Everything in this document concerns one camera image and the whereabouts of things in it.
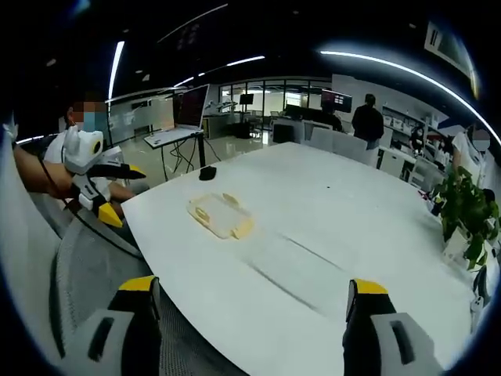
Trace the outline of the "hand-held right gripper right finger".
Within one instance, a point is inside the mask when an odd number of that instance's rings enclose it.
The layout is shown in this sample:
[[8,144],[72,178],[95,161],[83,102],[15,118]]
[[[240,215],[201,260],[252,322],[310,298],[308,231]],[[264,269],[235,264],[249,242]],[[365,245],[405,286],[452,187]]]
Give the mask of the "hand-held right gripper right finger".
[[378,283],[350,280],[345,322],[345,375],[443,374],[431,337]]

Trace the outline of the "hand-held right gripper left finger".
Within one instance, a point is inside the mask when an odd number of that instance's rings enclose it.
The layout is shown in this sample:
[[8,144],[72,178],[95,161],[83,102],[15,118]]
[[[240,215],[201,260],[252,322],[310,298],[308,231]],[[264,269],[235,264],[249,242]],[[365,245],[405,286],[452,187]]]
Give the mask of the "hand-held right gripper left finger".
[[74,332],[64,374],[158,375],[160,345],[159,278],[133,278]]

